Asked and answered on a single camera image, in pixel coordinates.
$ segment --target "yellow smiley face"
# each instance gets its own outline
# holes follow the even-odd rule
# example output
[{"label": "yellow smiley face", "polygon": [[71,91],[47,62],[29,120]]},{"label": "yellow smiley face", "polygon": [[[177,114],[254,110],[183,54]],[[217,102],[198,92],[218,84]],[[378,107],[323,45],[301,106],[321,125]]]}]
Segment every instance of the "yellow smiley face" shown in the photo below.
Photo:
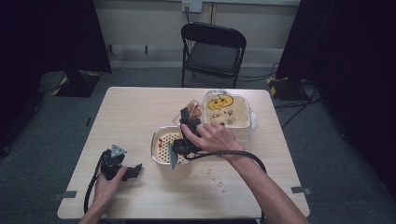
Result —
[{"label": "yellow smiley face", "polygon": [[233,97],[230,95],[218,95],[218,97],[218,99],[211,100],[207,104],[210,110],[222,109],[233,104]]}]

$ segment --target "plastic container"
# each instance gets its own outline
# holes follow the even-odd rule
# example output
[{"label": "plastic container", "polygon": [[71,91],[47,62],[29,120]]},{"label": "plastic container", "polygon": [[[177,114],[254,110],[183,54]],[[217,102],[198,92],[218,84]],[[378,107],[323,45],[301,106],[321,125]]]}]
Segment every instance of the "plastic container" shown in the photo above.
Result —
[{"label": "plastic container", "polygon": [[237,141],[247,142],[252,132],[250,107],[240,95],[207,94],[204,99],[204,122],[223,123]]}]

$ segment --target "black curtain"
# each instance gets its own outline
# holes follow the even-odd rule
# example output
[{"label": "black curtain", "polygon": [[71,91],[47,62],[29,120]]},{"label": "black curtain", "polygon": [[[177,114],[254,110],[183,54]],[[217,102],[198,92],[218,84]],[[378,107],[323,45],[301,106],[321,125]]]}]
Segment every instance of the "black curtain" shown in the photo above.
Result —
[{"label": "black curtain", "polygon": [[281,76],[319,82],[348,139],[396,199],[396,1],[302,0],[282,60]]},{"label": "black curtain", "polygon": [[92,0],[0,1],[0,136],[49,71],[111,73]]}]

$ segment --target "skin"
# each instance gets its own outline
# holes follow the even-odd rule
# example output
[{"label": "skin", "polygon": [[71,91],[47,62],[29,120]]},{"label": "skin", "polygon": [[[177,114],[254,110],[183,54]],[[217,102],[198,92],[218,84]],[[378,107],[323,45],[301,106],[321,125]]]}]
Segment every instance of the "skin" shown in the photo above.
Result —
[{"label": "skin", "polygon": [[[184,124],[181,125],[181,129],[187,138],[204,151],[244,150],[233,134],[216,122],[198,126],[197,132],[201,137],[193,134]],[[238,155],[223,155],[222,158],[229,162],[244,179],[270,223],[308,223],[288,195],[254,160]],[[79,222],[80,224],[97,223],[99,221],[117,192],[118,185],[126,170],[126,166],[120,168],[112,180],[107,180],[104,176],[98,174],[93,203]]]},{"label": "skin", "polygon": [[[216,122],[197,127],[202,137],[197,137],[184,124],[181,129],[187,138],[204,151],[244,150],[233,134]],[[254,160],[238,155],[224,155],[222,158],[244,179],[270,223],[308,223],[288,195]]]},{"label": "skin", "polygon": [[99,177],[96,180],[95,195],[92,205],[79,224],[98,223],[100,217],[107,210],[111,200],[116,194],[122,176],[127,169],[127,166],[122,166],[112,180],[107,180],[103,175],[98,173]]}]

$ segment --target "wooden table top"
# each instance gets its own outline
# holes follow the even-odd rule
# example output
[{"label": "wooden table top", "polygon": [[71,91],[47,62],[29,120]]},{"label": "wooden table top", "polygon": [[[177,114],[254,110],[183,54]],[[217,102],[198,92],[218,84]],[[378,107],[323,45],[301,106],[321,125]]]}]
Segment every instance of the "wooden table top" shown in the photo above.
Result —
[{"label": "wooden table top", "polygon": [[[235,169],[212,157],[178,165],[187,176],[172,179],[169,166],[151,158],[151,140],[157,129],[174,126],[179,110],[195,99],[202,102],[208,89],[113,87],[106,96],[92,125],[67,191],[76,198],[64,198],[58,216],[81,218],[88,185],[100,155],[111,145],[125,148],[123,165],[143,163],[138,178],[121,182],[110,209],[103,218],[119,219],[196,219],[260,218],[261,209]],[[265,164],[267,173],[289,195],[305,216],[309,208],[300,187],[288,146],[267,91],[227,90],[245,97],[258,118],[258,126],[244,143],[246,151]]]}]

